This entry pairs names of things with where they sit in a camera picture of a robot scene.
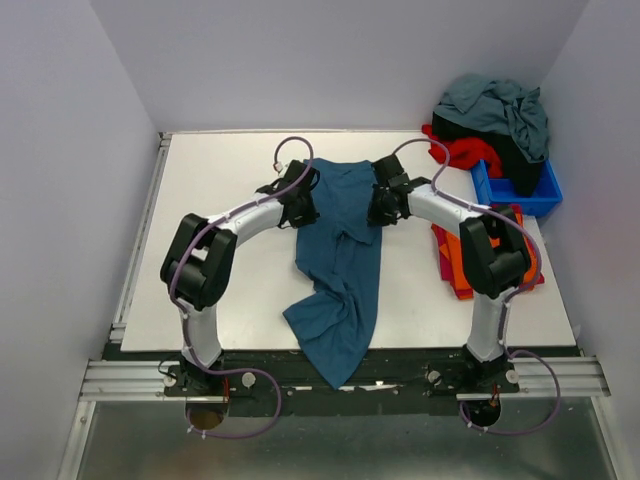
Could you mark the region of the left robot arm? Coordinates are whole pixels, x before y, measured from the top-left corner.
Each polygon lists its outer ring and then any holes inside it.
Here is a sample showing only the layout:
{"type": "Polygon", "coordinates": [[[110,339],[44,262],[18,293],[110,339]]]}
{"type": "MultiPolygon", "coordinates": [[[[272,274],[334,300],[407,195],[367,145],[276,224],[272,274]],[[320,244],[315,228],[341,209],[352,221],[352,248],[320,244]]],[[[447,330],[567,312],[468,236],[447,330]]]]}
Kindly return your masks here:
{"type": "Polygon", "coordinates": [[[286,226],[300,228],[319,218],[312,192],[320,180],[311,162],[294,160],[274,182],[249,200],[208,217],[191,213],[180,221],[160,269],[170,301],[178,309],[181,363],[187,382],[201,395],[214,393],[222,376],[252,374],[276,380],[254,367],[220,370],[217,304],[230,282],[236,250],[257,235],[286,226]]]}

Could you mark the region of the teal blue t-shirt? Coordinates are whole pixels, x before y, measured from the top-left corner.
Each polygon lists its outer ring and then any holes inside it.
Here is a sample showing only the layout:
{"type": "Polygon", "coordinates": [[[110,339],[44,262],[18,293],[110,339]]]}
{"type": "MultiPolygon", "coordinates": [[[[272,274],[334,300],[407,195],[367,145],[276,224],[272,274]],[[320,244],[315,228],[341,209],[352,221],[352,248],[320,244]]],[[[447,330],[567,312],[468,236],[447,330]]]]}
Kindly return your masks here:
{"type": "Polygon", "coordinates": [[[334,389],[363,360],[376,327],[382,229],[367,223],[372,163],[316,159],[312,198],[319,218],[298,230],[295,264],[313,293],[284,310],[298,344],[334,389]]]}

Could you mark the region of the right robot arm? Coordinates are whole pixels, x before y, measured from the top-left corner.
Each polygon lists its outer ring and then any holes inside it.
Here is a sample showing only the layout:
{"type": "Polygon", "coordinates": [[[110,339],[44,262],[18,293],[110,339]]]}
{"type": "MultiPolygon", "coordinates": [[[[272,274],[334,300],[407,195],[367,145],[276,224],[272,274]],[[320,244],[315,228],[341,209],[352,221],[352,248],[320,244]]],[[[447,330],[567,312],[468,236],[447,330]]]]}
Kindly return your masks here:
{"type": "Polygon", "coordinates": [[[508,368],[504,337],[510,300],[531,267],[526,231],[509,207],[477,205],[437,189],[433,179],[411,179],[394,154],[374,162],[372,170],[369,225],[395,225],[413,216],[459,239],[463,274],[474,299],[457,386],[468,392],[485,390],[508,368]]]}

